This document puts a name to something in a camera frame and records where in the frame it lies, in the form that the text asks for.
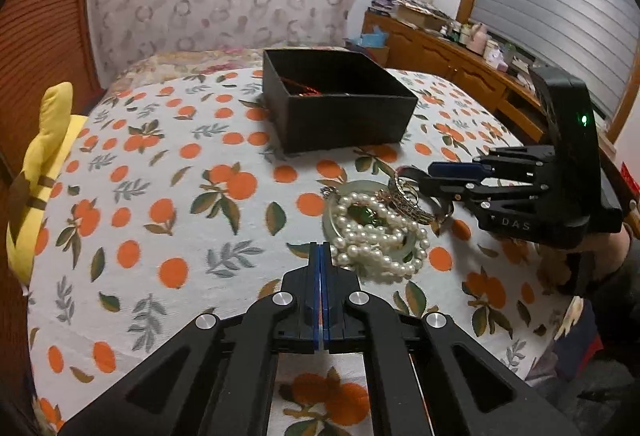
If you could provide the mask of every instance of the green gemstone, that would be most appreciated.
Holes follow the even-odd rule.
[[[347,209],[347,214],[360,225],[373,225],[374,227],[386,227],[386,221],[379,218],[369,207],[362,205],[351,205]]]

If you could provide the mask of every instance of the pearl necklace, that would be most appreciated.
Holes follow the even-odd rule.
[[[348,219],[350,206],[368,207],[379,219],[386,220],[388,228],[360,225]],[[347,267],[355,259],[376,265],[382,272],[400,277],[411,277],[424,265],[426,250],[430,243],[427,231],[407,218],[395,214],[385,207],[376,197],[366,193],[352,192],[342,196],[331,210],[334,225],[341,234],[331,244],[331,256],[334,265]],[[408,232],[413,232],[417,243],[413,248],[412,260],[408,263],[393,261],[388,253],[402,246]]]

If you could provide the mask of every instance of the cabinet drawer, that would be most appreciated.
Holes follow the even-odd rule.
[[[454,69],[452,82],[488,111],[494,111],[506,88],[500,79],[465,60]]]
[[[453,67],[458,64],[456,56],[431,39],[425,38],[416,42],[420,57],[420,71],[450,79]]]

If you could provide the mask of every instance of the red tag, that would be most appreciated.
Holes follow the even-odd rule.
[[[629,172],[629,169],[624,162],[622,163],[622,170],[620,171],[620,174],[633,192],[634,196],[637,197],[638,194],[640,194],[640,187],[638,187],[638,182],[636,182],[633,176],[631,176],[631,173]]]

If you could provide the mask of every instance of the silver ring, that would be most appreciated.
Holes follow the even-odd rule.
[[[437,203],[440,208],[440,213],[431,214],[420,209],[420,207],[409,201],[409,197],[404,189],[404,183],[401,181],[402,178],[418,183],[419,179],[424,176],[428,175],[416,167],[412,167],[410,165],[398,167],[396,172],[394,172],[393,177],[389,178],[388,187],[391,201],[398,209],[399,213],[407,218],[417,221],[421,225],[430,225],[433,222],[437,222],[438,225],[442,225],[453,214],[453,201],[427,196],[426,198]]]

